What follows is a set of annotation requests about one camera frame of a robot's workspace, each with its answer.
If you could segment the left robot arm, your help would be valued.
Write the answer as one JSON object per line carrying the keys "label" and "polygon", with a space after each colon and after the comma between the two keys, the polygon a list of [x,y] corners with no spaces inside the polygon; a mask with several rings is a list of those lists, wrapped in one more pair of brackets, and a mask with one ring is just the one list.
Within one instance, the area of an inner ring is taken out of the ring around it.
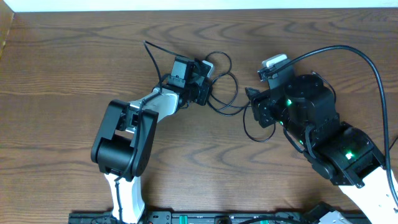
{"label": "left robot arm", "polygon": [[139,223],[146,209],[141,175],[148,165],[157,124],[190,103],[204,106],[214,65],[177,56],[147,96],[110,101],[91,148],[91,160],[111,187],[112,223]]}

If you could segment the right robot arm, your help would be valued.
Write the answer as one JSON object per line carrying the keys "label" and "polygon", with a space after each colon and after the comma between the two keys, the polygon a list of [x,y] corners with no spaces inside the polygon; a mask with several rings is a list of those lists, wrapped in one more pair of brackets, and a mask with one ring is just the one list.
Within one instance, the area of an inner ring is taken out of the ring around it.
{"label": "right robot arm", "polygon": [[245,91],[260,126],[279,123],[313,170],[338,186],[371,223],[397,223],[384,154],[364,131],[340,121],[335,94],[323,78],[287,70],[268,90]]}

